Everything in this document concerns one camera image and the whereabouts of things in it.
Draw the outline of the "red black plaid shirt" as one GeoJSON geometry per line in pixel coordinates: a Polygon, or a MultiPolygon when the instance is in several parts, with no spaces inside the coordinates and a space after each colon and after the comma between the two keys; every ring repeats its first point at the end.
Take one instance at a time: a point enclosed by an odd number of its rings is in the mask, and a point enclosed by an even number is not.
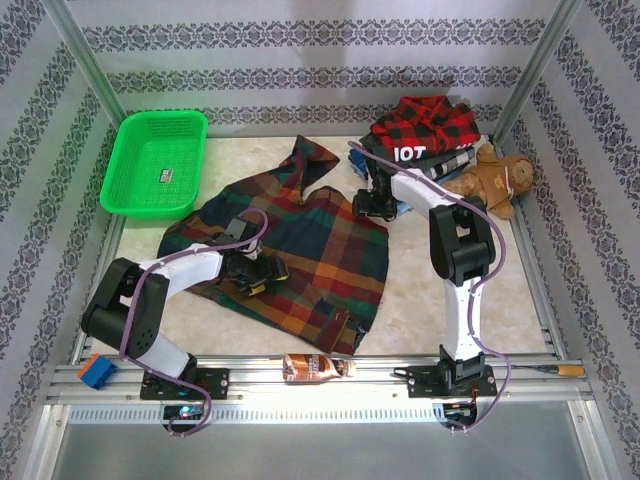
{"type": "Polygon", "coordinates": [[[420,154],[438,155],[476,143],[480,131],[465,103],[453,105],[447,96],[403,96],[394,110],[379,117],[371,134],[392,154],[416,147],[420,154]]]}

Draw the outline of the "blue orange toy block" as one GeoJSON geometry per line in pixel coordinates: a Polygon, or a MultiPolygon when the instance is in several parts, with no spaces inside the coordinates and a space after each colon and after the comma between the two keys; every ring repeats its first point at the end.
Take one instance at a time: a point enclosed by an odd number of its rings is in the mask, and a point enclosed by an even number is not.
{"type": "Polygon", "coordinates": [[[111,360],[95,353],[77,373],[77,377],[88,387],[99,390],[116,370],[117,366],[111,360]]]}

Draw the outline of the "blue checked shirt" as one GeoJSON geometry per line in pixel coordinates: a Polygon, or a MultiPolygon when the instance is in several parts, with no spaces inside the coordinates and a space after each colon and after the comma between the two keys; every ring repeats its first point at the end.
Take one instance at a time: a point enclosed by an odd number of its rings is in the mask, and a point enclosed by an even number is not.
{"type": "Polygon", "coordinates": [[[371,162],[369,151],[361,144],[355,141],[349,141],[348,160],[352,170],[363,180],[371,179],[371,162]]]}

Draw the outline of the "grey white plaid shirt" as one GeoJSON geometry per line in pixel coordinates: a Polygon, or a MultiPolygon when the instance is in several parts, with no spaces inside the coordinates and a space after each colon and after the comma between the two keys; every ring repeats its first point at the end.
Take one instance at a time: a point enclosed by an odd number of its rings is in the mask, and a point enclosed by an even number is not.
{"type": "Polygon", "coordinates": [[[436,183],[444,182],[453,174],[464,170],[474,158],[475,148],[467,147],[420,159],[417,161],[417,168],[430,180],[436,183]]]}

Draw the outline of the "brown drink bottle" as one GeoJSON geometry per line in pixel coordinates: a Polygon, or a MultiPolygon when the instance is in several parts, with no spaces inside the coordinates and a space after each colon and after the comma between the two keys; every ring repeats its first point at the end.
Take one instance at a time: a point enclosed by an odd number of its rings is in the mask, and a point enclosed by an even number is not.
{"type": "Polygon", "coordinates": [[[288,383],[318,384],[353,377],[357,372],[353,360],[318,354],[287,354],[283,357],[282,374],[288,383]]]}

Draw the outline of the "multicolour plaid long sleeve shirt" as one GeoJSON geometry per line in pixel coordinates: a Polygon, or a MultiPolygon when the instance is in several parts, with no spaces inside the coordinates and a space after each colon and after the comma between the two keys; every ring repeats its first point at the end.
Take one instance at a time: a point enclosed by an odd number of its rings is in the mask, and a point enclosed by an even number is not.
{"type": "Polygon", "coordinates": [[[249,207],[266,219],[266,254],[281,258],[286,280],[246,296],[229,280],[202,282],[192,293],[298,337],[325,353],[352,355],[370,331],[389,268],[389,233],[356,216],[330,186],[313,185],[339,163],[332,152],[298,136],[276,168],[227,185],[200,209],[171,225],[157,254],[167,256],[222,233],[249,207]]]}

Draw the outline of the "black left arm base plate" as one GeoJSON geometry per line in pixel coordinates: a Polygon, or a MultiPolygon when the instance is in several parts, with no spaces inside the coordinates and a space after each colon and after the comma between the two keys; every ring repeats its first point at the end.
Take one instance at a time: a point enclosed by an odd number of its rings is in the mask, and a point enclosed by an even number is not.
{"type": "MultiPolygon", "coordinates": [[[[229,370],[222,368],[192,368],[180,379],[205,390],[213,400],[226,400],[229,370]]],[[[145,372],[140,389],[141,400],[202,401],[204,396],[191,387],[177,385],[157,375],[145,372]]]]}

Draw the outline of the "brown teddy bear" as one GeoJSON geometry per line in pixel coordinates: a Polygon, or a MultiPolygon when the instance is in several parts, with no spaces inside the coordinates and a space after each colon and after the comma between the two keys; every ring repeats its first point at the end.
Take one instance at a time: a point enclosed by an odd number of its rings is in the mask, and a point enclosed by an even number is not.
{"type": "Polygon", "coordinates": [[[476,164],[442,184],[443,188],[465,198],[479,197],[496,217],[510,220],[512,199],[530,191],[534,183],[531,160],[522,155],[499,158],[490,143],[476,153],[476,164]]]}

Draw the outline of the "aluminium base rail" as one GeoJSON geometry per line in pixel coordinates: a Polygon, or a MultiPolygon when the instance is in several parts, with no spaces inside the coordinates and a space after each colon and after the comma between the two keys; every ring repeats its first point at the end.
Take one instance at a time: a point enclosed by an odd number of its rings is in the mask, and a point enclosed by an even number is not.
{"type": "MultiPolygon", "coordinates": [[[[46,393],[49,405],[72,404],[127,404],[139,403],[144,371],[126,361],[114,361],[116,371],[105,385],[96,390],[85,385],[77,374],[79,365],[61,365],[54,370],[53,379],[46,393]]],[[[223,378],[227,385],[219,392],[230,402],[261,402],[270,395],[309,397],[334,396],[340,401],[360,396],[373,396],[382,400],[406,398],[417,389],[416,383],[394,374],[408,367],[431,367],[434,356],[359,356],[357,371],[353,377],[329,380],[316,386],[289,385],[282,376],[282,359],[270,356],[209,356],[200,360],[204,368],[226,369],[223,378]]],[[[541,372],[541,365],[558,365],[564,370],[582,368],[579,361],[557,360],[549,355],[522,356],[512,359],[512,374],[506,375],[505,362],[494,357],[487,360],[493,369],[493,385],[503,389],[502,398],[507,401],[564,401],[590,400],[593,388],[585,374],[560,376],[541,372]]]]}

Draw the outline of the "black shirt with white letters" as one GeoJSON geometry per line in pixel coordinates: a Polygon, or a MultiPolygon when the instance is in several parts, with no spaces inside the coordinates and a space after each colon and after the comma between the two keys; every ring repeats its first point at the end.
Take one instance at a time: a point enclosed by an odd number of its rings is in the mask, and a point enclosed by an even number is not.
{"type": "Polygon", "coordinates": [[[426,146],[385,147],[376,136],[369,133],[360,139],[362,146],[374,155],[401,164],[405,168],[438,168],[447,163],[458,165],[468,163],[475,155],[472,144],[462,148],[436,154],[430,153],[426,146]]]}

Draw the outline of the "green plastic basket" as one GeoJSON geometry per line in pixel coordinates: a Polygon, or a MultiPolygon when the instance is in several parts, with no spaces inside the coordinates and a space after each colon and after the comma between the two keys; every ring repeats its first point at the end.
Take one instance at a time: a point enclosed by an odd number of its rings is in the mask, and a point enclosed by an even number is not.
{"type": "Polygon", "coordinates": [[[111,214],[178,219],[193,210],[199,193],[208,120],[196,110],[146,111],[119,127],[100,192],[111,214]],[[170,183],[160,183],[173,169],[170,183]]]}

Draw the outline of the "aluminium frame post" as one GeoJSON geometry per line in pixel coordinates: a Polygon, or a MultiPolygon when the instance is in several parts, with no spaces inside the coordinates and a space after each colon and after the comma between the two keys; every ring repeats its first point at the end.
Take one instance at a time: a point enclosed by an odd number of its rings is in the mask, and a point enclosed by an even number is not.
{"type": "Polygon", "coordinates": [[[541,37],[533,50],[514,90],[499,115],[493,132],[493,143],[501,147],[531,92],[540,80],[559,42],[564,37],[584,0],[559,0],[541,37]]]}
{"type": "Polygon", "coordinates": [[[66,0],[41,0],[41,2],[111,123],[119,126],[125,120],[126,112],[82,29],[74,19],[66,0]]]}

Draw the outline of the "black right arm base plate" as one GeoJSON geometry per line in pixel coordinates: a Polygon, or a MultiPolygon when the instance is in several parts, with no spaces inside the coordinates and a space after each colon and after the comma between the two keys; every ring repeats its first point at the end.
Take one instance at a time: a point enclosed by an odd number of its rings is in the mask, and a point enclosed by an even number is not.
{"type": "Polygon", "coordinates": [[[493,369],[486,365],[479,376],[448,387],[437,366],[409,366],[394,368],[392,375],[405,381],[410,398],[471,398],[495,397],[497,385],[493,369]]]}

